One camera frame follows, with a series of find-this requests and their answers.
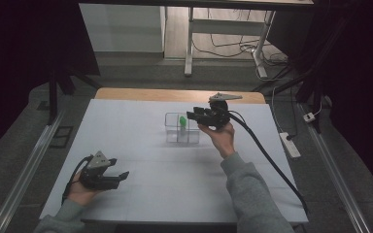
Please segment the aluminium rail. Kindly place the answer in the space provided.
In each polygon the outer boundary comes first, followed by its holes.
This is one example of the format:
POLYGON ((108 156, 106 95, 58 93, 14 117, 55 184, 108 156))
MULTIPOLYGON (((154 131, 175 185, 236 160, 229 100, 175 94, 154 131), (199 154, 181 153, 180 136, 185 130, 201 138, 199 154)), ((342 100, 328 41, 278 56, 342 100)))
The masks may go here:
POLYGON ((27 187, 29 187, 64 115, 65 111, 60 110, 51 123, 45 126, 33 150, 30 152, 24 167, 0 208, 0 233, 5 233, 12 221, 20 201, 27 187))
POLYGON ((371 227, 350 191, 322 133, 319 133, 311 122, 307 122, 306 125, 356 233, 372 233, 371 227))

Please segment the black rectangular floor frame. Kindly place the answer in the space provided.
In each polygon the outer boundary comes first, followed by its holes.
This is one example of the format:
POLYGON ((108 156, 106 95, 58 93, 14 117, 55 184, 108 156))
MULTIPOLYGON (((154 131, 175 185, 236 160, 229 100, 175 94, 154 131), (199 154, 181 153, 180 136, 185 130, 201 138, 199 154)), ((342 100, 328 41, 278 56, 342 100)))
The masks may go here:
POLYGON ((52 137, 50 147, 52 149, 65 149, 72 136, 73 126, 59 126, 52 137))

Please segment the white table cover sheet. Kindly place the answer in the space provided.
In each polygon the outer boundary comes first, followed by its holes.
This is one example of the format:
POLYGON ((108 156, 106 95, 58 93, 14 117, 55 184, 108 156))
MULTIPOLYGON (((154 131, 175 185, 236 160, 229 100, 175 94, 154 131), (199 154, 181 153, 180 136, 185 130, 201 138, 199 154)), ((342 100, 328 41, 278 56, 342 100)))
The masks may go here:
MULTIPOLYGON (((44 216, 54 215, 66 183, 86 156, 102 151, 116 158, 107 175, 129 171, 118 189, 97 195, 83 214, 85 220, 116 222, 233 223, 236 215, 226 190, 221 158, 210 138, 198 144, 166 141, 166 113, 185 113, 188 102, 90 101, 65 159, 44 216)), ((291 190, 294 178, 266 104, 230 104, 247 129, 235 128, 235 148, 265 179, 282 215, 291 223, 307 216, 291 190)))

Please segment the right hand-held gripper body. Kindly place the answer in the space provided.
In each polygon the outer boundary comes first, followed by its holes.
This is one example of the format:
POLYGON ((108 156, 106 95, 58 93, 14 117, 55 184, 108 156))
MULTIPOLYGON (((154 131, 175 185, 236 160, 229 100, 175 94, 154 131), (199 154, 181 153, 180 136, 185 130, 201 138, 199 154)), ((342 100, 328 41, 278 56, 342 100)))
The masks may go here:
POLYGON ((225 93, 217 93, 209 97, 210 108, 207 109, 206 115, 201 115, 201 119, 196 121, 198 124, 206 126, 214 126, 216 129, 221 129, 230 121, 228 112, 227 100, 242 99, 241 95, 231 95, 225 93))

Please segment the white power strip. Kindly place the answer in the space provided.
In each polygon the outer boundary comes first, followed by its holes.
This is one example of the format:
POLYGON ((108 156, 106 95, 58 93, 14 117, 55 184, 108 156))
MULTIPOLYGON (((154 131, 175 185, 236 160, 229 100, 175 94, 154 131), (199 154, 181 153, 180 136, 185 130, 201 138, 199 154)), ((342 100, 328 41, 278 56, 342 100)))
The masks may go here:
POLYGON ((287 149, 287 152, 289 153, 289 156, 291 158, 299 158, 301 156, 299 150, 297 149, 295 143, 292 141, 289 133, 282 132, 279 134, 281 141, 284 145, 284 147, 287 149))

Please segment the person's left hand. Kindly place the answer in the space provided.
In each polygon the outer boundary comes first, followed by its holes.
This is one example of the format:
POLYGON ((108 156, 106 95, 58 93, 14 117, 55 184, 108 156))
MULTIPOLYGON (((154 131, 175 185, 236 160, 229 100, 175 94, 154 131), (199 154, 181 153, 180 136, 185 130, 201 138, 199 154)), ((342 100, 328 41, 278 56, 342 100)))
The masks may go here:
POLYGON ((79 181, 76 181, 72 182, 67 198, 81 206, 86 206, 99 193, 101 190, 87 189, 79 181))

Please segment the clear plastic compartment box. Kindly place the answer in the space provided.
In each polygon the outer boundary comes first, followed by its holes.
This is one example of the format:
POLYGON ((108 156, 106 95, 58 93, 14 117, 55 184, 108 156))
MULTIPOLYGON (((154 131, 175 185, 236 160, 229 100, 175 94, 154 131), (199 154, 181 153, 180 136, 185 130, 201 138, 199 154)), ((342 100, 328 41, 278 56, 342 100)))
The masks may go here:
POLYGON ((166 113, 164 125, 168 143, 199 143, 200 130, 197 123, 189 119, 186 113, 166 113))

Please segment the person's right hand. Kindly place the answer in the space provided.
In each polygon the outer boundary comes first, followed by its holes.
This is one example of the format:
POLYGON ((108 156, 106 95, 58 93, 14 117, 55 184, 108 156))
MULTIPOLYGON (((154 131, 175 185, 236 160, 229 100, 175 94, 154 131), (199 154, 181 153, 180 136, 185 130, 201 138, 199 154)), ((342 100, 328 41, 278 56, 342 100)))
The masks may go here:
POLYGON ((235 152, 234 148, 234 135, 235 130, 231 123, 228 123, 221 129, 213 130, 209 126, 199 124, 198 128, 207 134, 216 149, 219 151, 220 156, 226 159, 229 155, 235 152))

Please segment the white-legged desk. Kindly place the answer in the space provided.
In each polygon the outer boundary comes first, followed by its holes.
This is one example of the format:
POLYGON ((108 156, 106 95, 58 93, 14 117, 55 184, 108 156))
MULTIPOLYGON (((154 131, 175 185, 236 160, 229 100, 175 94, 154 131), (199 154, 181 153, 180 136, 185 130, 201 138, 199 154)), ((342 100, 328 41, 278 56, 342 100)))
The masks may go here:
POLYGON ((192 36, 193 34, 224 34, 258 36, 259 42, 252 51, 256 70, 263 77, 267 74, 261 64, 260 53, 267 38, 272 19, 277 11, 308 11, 314 8, 314 0, 79 0, 80 3, 187 7, 187 44, 185 76, 192 72, 192 36), (195 8, 263 10, 266 12, 264 22, 233 21, 221 19, 198 19, 194 17, 195 8))

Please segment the white cabinet panel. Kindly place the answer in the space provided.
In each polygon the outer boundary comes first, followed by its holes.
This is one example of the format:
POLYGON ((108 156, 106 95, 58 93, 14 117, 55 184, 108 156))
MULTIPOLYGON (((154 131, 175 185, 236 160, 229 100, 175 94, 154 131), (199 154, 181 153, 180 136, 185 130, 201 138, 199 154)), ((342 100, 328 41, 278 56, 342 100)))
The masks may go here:
POLYGON ((80 4, 95 51, 164 52, 165 8, 80 4))

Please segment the black stand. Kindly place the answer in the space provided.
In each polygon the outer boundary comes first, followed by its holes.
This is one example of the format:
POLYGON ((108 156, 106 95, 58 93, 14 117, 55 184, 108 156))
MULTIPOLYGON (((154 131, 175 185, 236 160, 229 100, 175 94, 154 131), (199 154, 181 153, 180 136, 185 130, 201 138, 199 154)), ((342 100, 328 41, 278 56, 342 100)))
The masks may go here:
POLYGON ((269 95, 278 94, 301 83, 301 86, 295 94, 295 100, 297 103, 306 103, 310 97, 313 97, 312 114, 315 119, 310 121, 310 124, 317 133, 322 132, 320 127, 320 113, 322 110, 322 81, 320 78, 321 69, 321 64, 313 64, 307 71, 299 74, 293 80, 282 85, 275 86, 271 91, 268 92, 269 95))
POLYGON ((78 78, 96 90, 102 87, 100 83, 70 65, 56 65, 50 72, 49 77, 50 115, 48 125, 53 125, 55 119, 58 117, 57 89, 60 88, 62 93, 66 95, 73 95, 75 92, 76 88, 72 82, 72 77, 78 78))

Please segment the wooden table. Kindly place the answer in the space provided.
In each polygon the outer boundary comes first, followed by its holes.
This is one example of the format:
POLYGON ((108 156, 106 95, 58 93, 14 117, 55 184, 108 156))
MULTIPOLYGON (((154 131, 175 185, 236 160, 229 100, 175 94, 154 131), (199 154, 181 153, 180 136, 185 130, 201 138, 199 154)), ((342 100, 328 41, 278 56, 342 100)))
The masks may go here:
POLYGON ((146 89, 146 88, 99 88, 94 99, 106 100, 136 100, 160 102, 199 102, 206 103, 210 96, 218 92, 241 95, 243 99, 233 100, 241 104, 265 104, 264 96, 259 92, 213 91, 213 90, 176 90, 176 89, 146 89))

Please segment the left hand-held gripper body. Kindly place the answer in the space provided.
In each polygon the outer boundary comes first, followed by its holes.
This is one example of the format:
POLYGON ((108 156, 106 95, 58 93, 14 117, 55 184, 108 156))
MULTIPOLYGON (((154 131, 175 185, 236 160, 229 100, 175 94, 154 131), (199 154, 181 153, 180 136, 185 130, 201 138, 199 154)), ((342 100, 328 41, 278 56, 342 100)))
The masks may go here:
POLYGON ((120 183, 119 177, 105 177, 105 171, 109 166, 109 159, 101 152, 92 154, 89 161, 81 171, 79 181, 87 189, 110 190, 117 189, 120 183))

